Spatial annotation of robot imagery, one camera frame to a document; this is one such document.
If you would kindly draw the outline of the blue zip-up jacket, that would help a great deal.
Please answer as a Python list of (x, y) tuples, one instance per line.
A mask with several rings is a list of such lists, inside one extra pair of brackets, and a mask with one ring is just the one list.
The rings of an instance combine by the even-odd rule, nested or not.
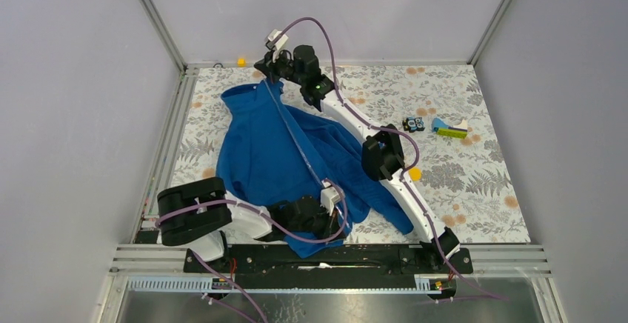
[(232, 121), (216, 175), (236, 197), (270, 206), (303, 196), (320, 197), (330, 179), (346, 196), (348, 225), (371, 210), (403, 234), (413, 225), (393, 196), (361, 166), (361, 144), (338, 122), (287, 106), (282, 83), (242, 84), (221, 94)]

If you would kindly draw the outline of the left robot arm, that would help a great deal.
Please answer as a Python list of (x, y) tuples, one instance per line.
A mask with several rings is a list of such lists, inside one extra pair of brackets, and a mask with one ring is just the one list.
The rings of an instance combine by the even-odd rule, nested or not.
[(192, 250), (213, 272), (229, 264), (228, 230), (257, 242), (293, 239), (329, 246), (341, 242), (351, 229), (344, 194), (330, 182), (324, 183), (318, 198), (302, 196), (270, 206), (238, 198), (219, 177), (168, 188), (157, 199), (157, 242)]

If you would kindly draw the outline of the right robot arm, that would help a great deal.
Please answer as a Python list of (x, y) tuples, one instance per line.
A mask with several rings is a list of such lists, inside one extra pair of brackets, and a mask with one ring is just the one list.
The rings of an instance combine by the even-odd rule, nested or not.
[(254, 67), (269, 81), (285, 80), (297, 84), (308, 105), (337, 121), (361, 143), (364, 172), (392, 194), (412, 222), (421, 245), (427, 249), (424, 254), (426, 266), (436, 273), (450, 267), (461, 243), (434, 214), (414, 185), (411, 167), (405, 162), (401, 145), (405, 134), (392, 124), (377, 125), (361, 112), (344, 96), (336, 75), (323, 74), (319, 59), (309, 45), (299, 45), (288, 53), (270, 41), (264, 57)]

